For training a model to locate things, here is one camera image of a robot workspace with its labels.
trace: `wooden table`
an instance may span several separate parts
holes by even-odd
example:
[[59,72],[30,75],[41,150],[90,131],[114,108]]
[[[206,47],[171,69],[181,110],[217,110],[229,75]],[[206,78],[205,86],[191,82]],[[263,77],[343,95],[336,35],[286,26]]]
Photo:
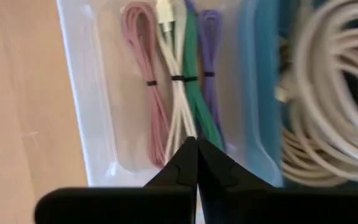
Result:
[[0,0],[0,223],[32,223],[36,201],[84,186],[54,0]]

